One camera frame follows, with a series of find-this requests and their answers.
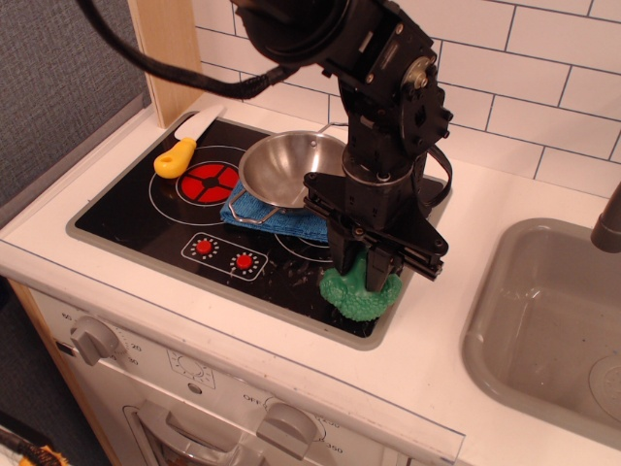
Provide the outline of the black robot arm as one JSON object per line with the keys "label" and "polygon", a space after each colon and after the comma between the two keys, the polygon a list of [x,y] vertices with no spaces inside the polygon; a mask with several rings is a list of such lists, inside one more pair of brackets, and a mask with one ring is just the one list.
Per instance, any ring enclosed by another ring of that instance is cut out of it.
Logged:
{"label": "black robot arm", "polygon": [[428,222],[447,188],[423,179],[451,112],[432,40],[391,1],[241,1],[248,39],[286,68],[320,66],[348,117],[341,176],[308,174],[306,206],[323,216],[339,273],[367,255],[366,288],[403,266],[434,278],[448,245]]}

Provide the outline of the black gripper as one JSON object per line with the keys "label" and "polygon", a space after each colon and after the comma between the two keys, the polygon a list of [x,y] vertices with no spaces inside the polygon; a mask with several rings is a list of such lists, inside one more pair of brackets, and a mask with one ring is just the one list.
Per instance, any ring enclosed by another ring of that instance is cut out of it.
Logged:
{"label": "black gripper", "polygon": [[357,254],[367,254],[366,289],[383,290],[388,277],[407,266],[433,281],[448,243],[428,216],[448,196],[448,184],[412,171],[385,183],[347,174],[307,174],[305,207],[326,219],[332,262],[347,274]]}

